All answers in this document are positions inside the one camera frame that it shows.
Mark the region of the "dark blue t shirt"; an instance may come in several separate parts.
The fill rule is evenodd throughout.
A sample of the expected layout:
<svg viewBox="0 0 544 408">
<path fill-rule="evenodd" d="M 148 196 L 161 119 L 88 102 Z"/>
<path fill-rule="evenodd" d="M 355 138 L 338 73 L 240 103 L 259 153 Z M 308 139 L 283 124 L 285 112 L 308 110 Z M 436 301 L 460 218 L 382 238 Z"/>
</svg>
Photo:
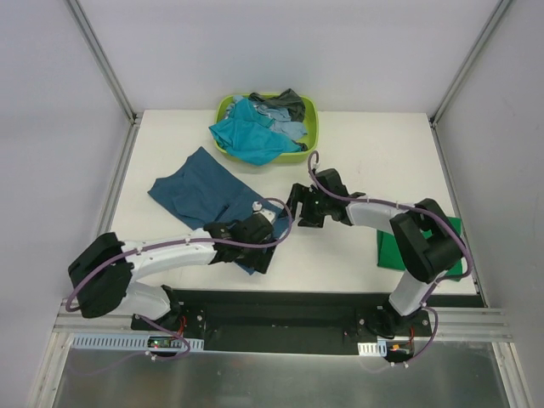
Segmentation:
<svg viewBox="0 0 544 408">
<path fill-rule="evenodd" d="M 148 191 L 149 196 L 168 213 L 191 228 L 178 239 L 176 246 L 164 242 L 154 245 L 157 257 L 169 256 L 174 267 L 212 264 L 217 251 L 214 243 L 264 249 L 276 247 L 291 228 L 284 203 L 275 198 L 263 198 L 220 165 L 203 148 L 189 156 L 174 174 L 158 178 Z M 203 227 L 209 223 L 230 223 L 244 220 L 252 213 L 252 204 L 259 201 L 276 214 L 273 237 L 275 242 L 263 245 L 213 239 Z"/>
</svg>

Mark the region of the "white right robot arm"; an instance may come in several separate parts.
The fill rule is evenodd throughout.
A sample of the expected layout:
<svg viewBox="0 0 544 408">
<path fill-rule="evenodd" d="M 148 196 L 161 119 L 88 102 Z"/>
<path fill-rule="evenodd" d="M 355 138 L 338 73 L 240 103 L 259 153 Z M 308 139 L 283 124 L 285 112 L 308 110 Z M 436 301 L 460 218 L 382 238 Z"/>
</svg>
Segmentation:
<svg viewBox="0 0 544 408">
<path fill-rule="evenodd" d="M 299 226 L 321 228 L 329 217 L 394 237 L 404 273 L 387 302 L 365 319 L 365 327 L 379 337 L 402 335 L 411 328 L 437 279 L 462 259 L 465 246 L 460 236 L 432 198 L 413 205 L 394 204 L 360 192 L 348 193 L 334 168 L 311 175 L 314 184 L 293 184 L 287 198 L 290 211 L 300 212 Z"/>
</svg>

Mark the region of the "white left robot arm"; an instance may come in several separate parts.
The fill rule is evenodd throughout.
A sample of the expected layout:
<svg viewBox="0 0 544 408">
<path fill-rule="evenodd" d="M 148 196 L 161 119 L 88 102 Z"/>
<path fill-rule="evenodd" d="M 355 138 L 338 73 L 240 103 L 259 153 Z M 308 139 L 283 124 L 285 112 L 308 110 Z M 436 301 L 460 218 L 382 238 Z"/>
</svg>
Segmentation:
<svg viewBox="0 0 544 408">
<path fill-rule="evenodd" d="M 120 241 L 100 235 L 69 266 L 73 292 L 66 309 L 86 319 L 111 312 L 133 317 L 132 329 L 181 332 L 185 312 L 173 289 L 143 283 L 148 275 L 186 266 L 236 263 L 266 272 L 274 253 L 275 213 L 253 212 L 244 220 L 210 223 L 163 241 Z"/>
</svg>

